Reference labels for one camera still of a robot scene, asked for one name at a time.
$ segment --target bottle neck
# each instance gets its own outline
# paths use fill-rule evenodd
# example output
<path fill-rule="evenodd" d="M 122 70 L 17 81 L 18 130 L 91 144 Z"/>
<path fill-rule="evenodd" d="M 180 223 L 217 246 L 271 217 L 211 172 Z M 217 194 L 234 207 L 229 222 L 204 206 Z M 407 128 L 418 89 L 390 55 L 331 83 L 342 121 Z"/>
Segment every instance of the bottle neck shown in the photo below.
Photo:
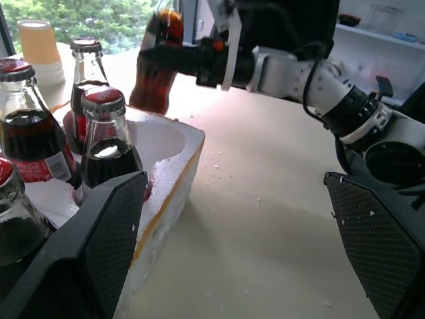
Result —
<path fill-rule="evenodd" d="M 125 142 L 128 148 L 133 147 L 124 116 L 109 122 L 88 121 L 84 153 L 90 153 L 90 150 L 102 140 L 120 140 Z"/>
<path fill-rule="evenodd" d="M 102 65 L 102 53 L 78 53 L 72 52 L 75 58 L 74 83 L 100 82 L 108 84 L 104 67 Z"/>
<path fill-rule="evenodd" d="M 20 82 L 0 82 L 0 119 L 17 110 L 49 112 L 35 77 Z"/>

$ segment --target cola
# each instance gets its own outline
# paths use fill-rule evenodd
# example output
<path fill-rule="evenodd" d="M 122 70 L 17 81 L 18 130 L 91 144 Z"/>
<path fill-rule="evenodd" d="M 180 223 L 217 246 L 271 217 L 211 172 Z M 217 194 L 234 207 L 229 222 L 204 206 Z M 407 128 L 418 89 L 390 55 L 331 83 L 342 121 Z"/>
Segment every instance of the cola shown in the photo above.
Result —
<path fill-rule="evenodd" d="M 25 182 L 56 178 L 80 186 L 64 132 L 50 112 L 16 110 L 0 123 L 3 153 L 18 167 Z"/>
<path fill-rule="evenodd" d="M 87 119 L 83 114 L 81 96 L 94 86 L 109 85 L 102 65 L 102 45 L 92 37 L 78 37 L 70 48 L 75 59 L 74 86 L 71 94 L 72 136 L 77 154 L 81 154 L 87 134 Z"/>
<path fill-rule="evenodd" d="M 83 155 L 82 167 L 83 189 L 93 189 L 111 178 L 143 169 L 136 148 L 119 138 L 106 138 L 94 144 Z"/>
<path fill-rule="evenodd" d="M 162 42 L 181 45 L 183 42 L 183 19 L 178 12 L 162 9 L 149 21 L 140 51 L 152 49 Z M 131 92 L 129 105 L 139 110 L 165 115 L 169 107 L 169 93 L 176 72 L 159 68 L 139 56 L 137 77 Z"/>

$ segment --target table surface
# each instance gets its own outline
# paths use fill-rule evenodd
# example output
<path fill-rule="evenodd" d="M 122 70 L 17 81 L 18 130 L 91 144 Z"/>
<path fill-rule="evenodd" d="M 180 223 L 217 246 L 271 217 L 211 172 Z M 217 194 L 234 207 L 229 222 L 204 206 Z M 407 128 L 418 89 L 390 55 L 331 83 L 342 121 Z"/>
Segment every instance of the table surface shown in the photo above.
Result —
<path fill-rule="evenodd" d="M 68 101 L 72 88 L 69 46 L 58 47 L 67 81 L 41 87 L 49 107 Z M 103 58 L 127 97 L 136 56 Z M 329 132 L 299 104 L 199 88 L 186 76 L 176 78 L 168 116 L 204 130 L 205 146 L 129 319 L 378 318 L 331 216 L 323 176 L 341 169 Z"/>

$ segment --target ice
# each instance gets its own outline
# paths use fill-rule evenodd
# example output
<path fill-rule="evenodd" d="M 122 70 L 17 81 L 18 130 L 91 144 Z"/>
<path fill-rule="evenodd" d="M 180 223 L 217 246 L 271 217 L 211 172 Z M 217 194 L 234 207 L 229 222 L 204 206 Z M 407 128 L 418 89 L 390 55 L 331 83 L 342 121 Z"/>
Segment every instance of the ice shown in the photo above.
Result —
<path fill-rule="evenodd" d="M 28 198 L 58 228 L 78 210 L 72 198 L 73 192 L 73 186 L 59 179 L 25 184 L 25 193 Z"/>

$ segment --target glass bottle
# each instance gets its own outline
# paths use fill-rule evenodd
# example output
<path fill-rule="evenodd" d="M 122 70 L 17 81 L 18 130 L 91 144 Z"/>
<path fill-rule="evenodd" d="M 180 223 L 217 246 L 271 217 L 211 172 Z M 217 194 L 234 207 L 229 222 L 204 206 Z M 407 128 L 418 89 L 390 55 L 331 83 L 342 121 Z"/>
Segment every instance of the glass bottle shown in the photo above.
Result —
<path fill-rule="evenodd" d="M 139 154 L 131 142 L 123 94 L 116 88 L 99 86 L 82 95 L 88 120 L 81 161 L 83 198 L 105 181 L 141 171 Z"/>
<path fill-rule="evenodd" d="M 149 21 L 140 51 L 151 49 L 162 42 L 181 45 L 183 20 L 180 13 L 162 9 Z M 169 93 L 176 72 L 159 68 L 152 62 L 137 58 L 136 83 L 131 92 L 129 105 L 139 110 L 165 115 L 169 106 Z"/>
<path fill-rule="evenodd" d="M 16 166 L 0 159 L 0 304 L 53 231 L 25 195 Z"/>
<path fill-rule="evenodd" d="M 71 94 L 72 136 L 77 154 L 81 154 L 86 139 L 87 123 L 83 115 L 81 95 L 89 88 L 109 85 L 102 65 L 102 45 L 92 37 L 79 37 L 71 41 L 75 58 L 74 86 Z"/>
<path fill-rule="evenodd" d="M 46 107 L 32 66 L 11 58 L 0 59 L 1 149 L 24 182 L 52 178 L 81 186 L 65 133 Z"/>

